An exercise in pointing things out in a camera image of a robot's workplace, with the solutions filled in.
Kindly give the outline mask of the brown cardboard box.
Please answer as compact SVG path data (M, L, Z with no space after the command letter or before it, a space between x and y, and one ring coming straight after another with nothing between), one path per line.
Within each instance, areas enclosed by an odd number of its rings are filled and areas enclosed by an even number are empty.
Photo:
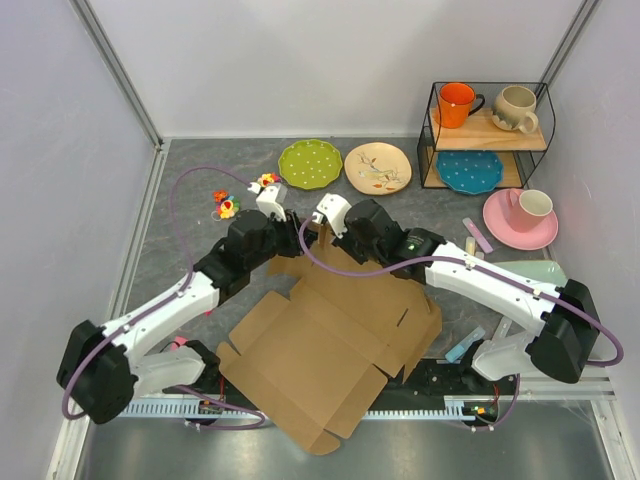
M275 257L268 292L219 344L223 376L303 450L326 455L351 436L387 376L406 380L442 330L422 285L381 274L332 246L327 228L310 256Z

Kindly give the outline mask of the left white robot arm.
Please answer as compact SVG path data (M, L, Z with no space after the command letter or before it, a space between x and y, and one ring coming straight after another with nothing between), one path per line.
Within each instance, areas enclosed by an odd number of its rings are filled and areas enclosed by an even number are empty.
M244 210L174 286L120 318L78 324L56 375L64 390L64 416L75 419L69 410L75 402L82 415L104 424L149 393L181 386L211 392L220 384L220 360L202 342L188 340L160 354L152 347L235 296L249 284L253 270L276 256L299 257L317 238L291 210L283 220Z

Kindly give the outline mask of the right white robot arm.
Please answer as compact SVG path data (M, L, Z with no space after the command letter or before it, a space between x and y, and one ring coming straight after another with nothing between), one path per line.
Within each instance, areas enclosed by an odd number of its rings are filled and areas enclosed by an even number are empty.
M479 260L424 228L402 228L376 201L349 204L326 195L318 204L334 243L359 263L393 267L394 276L452 291L474 300L521 327L521 332L486 340L458 368L467 392L483 392L493 381L538 370L567 384L577 383L599 335L600 322L588 287L532 280Z

